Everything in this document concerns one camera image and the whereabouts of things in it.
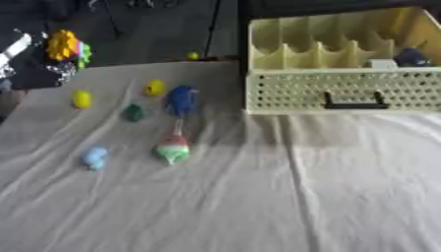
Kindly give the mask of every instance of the plastic basket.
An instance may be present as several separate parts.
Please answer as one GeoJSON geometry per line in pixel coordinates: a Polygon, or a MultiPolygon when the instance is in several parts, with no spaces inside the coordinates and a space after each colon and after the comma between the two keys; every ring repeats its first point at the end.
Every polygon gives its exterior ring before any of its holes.
{"type": "Polygon", "coordinates": [[[367,66],[405,47],[441,63],[441,28],[422,9],[254,20],[249,26],[249,113],[441,110],[441,68],[367,66]]]}

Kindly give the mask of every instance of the white cloth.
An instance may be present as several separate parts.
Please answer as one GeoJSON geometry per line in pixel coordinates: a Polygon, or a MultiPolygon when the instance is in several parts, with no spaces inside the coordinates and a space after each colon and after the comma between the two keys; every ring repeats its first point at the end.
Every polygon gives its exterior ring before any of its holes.
{"type": "Polygon", "coordinates": [[[233,63],[89,69],[32,91],[0,128],[0,251],[440,251],[439,115],[247,116],[233,63]],[[192,156],[151,154],[173,127],[152,78],[200,90],[192,156]],[[76,110],[73,90],[94,106],[76,110]],[[138,123],[121,111],[138,102],[138,123]],[[105,146],[104,170],[81,154],[105,146]]]}

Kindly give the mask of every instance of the black handle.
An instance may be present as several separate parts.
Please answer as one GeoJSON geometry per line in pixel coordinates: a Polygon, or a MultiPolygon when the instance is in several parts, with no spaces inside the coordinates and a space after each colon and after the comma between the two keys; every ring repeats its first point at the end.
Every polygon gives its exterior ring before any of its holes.
{"type": "Polygon", "coordinates": [[[374,92],[375,103],[334,103],[332,94],[324,92],[326,109],[388,109],[389,104],[384,102],[383,95],[380,92],[374,92]]]}

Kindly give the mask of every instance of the floor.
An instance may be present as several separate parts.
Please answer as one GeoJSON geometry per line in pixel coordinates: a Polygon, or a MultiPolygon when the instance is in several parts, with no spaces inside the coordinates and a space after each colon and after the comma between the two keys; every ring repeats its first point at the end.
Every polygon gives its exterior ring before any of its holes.
{"type": "MultiPolygon", "coordinates": [[[[170,8],[128,8],[124,0],[109,0],[123,34],[115,37],[102,3],[91,12],[82,6],[71,20],[56,26],[77,33],[90,44],[91,66],[140,64],[185,59],[203,54],[217,0],[180,0],[170,8]]],[[[220,0],[220,13],[210,56],[237,54],[237,0],[220,0]]]]}

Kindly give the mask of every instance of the yellow ball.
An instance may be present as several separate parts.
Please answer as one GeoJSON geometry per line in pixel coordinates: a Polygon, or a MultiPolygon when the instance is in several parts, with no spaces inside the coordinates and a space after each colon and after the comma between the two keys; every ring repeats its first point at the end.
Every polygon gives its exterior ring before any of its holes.
{"type": "Polygon", "coordinates": [[[199,59],[199,53],[197,53],[196,51],[192,51],[187,53],[187,58],[189,60],[198,60],[199,59]]]}
{"type": "Polygon", "coordinates": [[[145,88],[146,95],[163,95],[165,93],[165,82],[160,79],[152,79],[145,88]]]}
{"type": "Polygon", "coordinates": [[[75,91],[73,97],[74,106],[86,109],[92,105],[92,95],[87,91],[75,91]]]}

